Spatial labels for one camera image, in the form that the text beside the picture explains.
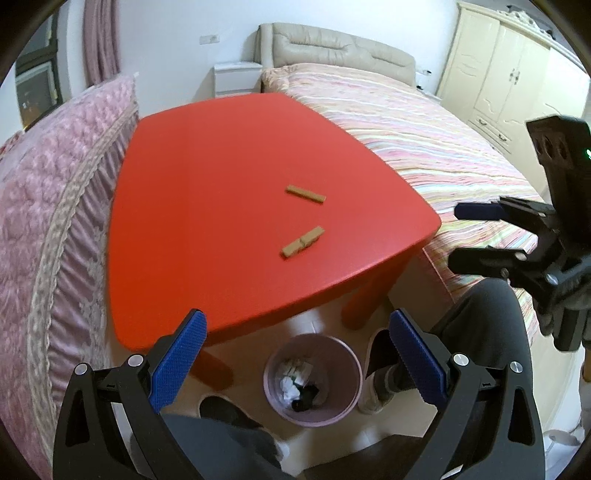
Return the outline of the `pink quilted bed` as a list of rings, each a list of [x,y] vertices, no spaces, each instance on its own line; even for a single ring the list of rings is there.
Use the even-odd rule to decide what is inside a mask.
[[[112,363],[107,233],[138,118],[135,81],[117,76],[59,107],[1,156],[1,420],[42,479],[52,475],[74,367]]]

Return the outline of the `wooden clothespin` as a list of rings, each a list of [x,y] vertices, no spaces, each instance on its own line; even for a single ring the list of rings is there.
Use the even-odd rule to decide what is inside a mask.
[[[314,229],[311,229],[311,231],[308,231],[308,233],[302,235],[300,238],[297,238],[297,240],[294,240],[293,242],[290,242],[290,244],[287,244],[287,246],[284,246],[280,253],[283,258],[286,259],[293,257],[294,255],[297,255],[297,253],[300,253],[304,249],[307,249],[317,242],[324,233],[325,229],[321,226],[317,226]]]

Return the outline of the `flat wooden stick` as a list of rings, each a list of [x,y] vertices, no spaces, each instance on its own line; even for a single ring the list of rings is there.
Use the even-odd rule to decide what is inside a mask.
[[[315,203],[320,203],[320,204],[325,203],[325,200],[327,200],[325,195],[318,194],[318,193],[312,192],[310,190],[305,190],[304,188],[297,187],[294,185],[288,185],[286,188],[286,192],[291,195],[294,195],[294,196],[297,196],[300,198],[304,198],[304,199],[313,201]]]

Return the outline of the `pink trash bin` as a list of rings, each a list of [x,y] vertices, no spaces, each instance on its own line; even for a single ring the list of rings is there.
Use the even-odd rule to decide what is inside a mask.
[[[281,418],[303,428],[321,428],[349,415],[363,381],[361,363],[345,342],[322,334],[291,338],[270,356],[263,391]]]

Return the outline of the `beige padded headboard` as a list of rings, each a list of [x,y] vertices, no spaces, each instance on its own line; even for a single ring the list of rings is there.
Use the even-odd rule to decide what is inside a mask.
[[[417,85],[416,61],[411,54],[378,41],[303,24],[259,25],[254,60],[263,68],[301,63],[347,67]]]

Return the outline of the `red table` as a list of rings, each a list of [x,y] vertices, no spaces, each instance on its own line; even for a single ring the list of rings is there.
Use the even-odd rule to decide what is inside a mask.
[[[288,185],[325,195],[291,195]],[[284,246],[325,233],[290,258]],[[116,184],[108,300],[118,342],[146,352],[188,311],[214,345],[342,295],[360,329],[440,229],[377,154],[280,93],[212,99],[142,118]]]

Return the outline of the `dark trouser leg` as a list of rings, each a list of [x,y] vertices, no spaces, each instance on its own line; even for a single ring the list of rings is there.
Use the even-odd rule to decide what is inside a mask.
[[[485,279],[472,287],[430,330],[450,353],[463,353],[480,366],[503,369],[517,361],[533,381],[528,336],[521,307],[513,289],[499,279]],[[367,357],[366,378],[392,372],[393,392],[410,390],[415,384],[394,347],[390,333],[374,335]]]

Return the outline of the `wall power socket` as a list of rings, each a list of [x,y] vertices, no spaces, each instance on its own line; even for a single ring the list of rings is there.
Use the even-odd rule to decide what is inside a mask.
[[[200,45],[211,45],[221,41],[218,34],[211,34],[211,35],[202,35],[199,37],[199,44]]]

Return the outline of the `pink curtain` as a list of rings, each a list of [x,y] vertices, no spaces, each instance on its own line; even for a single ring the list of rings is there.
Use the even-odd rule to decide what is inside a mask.
[[[118,2],[86,0],[83,12],[84,70],[88,86],[120,73]]]

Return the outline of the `cream wardrobe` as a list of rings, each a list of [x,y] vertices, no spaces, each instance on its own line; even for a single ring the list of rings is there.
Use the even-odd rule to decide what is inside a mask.
[[[481,134],[539,194],[548,192],[526,124],[551,115],[579,117],[590,78],[575,54],[524,12],[467,1],[437,95],[444,108]]]

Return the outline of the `white shoe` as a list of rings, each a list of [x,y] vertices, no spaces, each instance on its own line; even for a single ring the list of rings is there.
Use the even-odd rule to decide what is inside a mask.
[[[363,381],[362,393],[358,401],[360,413],[375,415],[394,398],[394,391],[388,385],[390,370],[390,367],[377,370]]]

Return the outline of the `white nightstand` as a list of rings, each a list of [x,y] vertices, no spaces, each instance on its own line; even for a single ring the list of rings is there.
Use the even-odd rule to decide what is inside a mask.
[[[215,98],[260,92],[263,66],[254,62],[217,63],[213,67]]]

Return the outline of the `striped bedspread bed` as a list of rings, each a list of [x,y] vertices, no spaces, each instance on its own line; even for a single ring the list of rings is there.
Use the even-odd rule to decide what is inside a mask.
[[[481,135],[419,90],[377,73],[312,63],[266,68],[262,80],[267,92],[290,96],[362,142],[438,213],[442,226],[418,260],[440,298],[456,301],[479,280],[449,270],[455,248],[535,248],[535,235],[508,223],[455,218],[460,202],[540,196]]]

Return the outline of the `dark window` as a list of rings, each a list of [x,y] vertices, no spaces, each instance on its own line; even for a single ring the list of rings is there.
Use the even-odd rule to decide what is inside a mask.
[[[58,17],[54,13],[41,24],[16,61],[16,93],[25,130],[63,102],[57,64]]]

